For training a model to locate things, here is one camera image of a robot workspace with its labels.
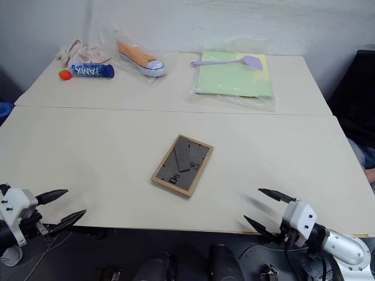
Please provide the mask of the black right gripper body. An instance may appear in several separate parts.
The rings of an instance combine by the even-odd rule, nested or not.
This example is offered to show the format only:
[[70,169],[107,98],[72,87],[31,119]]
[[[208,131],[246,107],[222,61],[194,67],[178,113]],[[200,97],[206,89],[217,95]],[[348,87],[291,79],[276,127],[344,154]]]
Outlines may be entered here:
[[280,233],[276,234],[275,240],[277,244],[284,244],[284,246],[302,246],[299,232],[292,228],[287,222],[283,221],[279,230]]

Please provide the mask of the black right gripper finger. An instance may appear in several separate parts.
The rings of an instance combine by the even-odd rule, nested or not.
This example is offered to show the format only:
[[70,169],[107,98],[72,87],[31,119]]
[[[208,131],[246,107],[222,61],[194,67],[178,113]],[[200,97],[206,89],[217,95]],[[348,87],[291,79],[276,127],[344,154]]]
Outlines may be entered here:
[[265,226],[260,224],[259,222],[251,219],[250,217],[244,215],[245,220],[262,236],[265,237],[276,237],[277,234],[273,234],[272,232],[269,232]]
[[276,201],[283,201],[285,203],[290,203],[296,201],[296,198],[288,196],[282,192],[270,189],[258,189],[258,191],[264,193],[265,195],[275,199]]

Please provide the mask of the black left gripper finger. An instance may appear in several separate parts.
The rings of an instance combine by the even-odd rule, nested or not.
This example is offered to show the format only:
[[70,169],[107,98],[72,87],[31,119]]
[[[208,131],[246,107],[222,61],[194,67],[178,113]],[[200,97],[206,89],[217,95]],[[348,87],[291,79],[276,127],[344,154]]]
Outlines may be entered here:
[[53,225],[52,227],[48,228],[48,234],[58,234],[62,231],[65,231],[72,227],[78,220],[81,219],[81,217],[87,212],[87,210],[81,210],[75,213],[72,213],[56,224]]
[[58,190],[48,191],[48,192],[45,192],[36,196],[36,199],[39,205],[46,205],[48,203],[51,203],[52,201],[55,201],[56,199],[66,194],[67,192],[68,192],[67,189],[58,189]]

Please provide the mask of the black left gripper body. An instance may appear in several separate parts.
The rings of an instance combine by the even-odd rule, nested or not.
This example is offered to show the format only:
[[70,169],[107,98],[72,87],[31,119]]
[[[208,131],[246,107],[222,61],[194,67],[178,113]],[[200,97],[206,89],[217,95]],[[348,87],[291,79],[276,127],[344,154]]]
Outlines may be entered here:
[[29,218],[24,218],[21,220],[19,226],[25,238],[34,238],[39,235],[49,235],[49,230],[41,223],[41,219],[41,213],[37,209],[34,209],[32,215]]

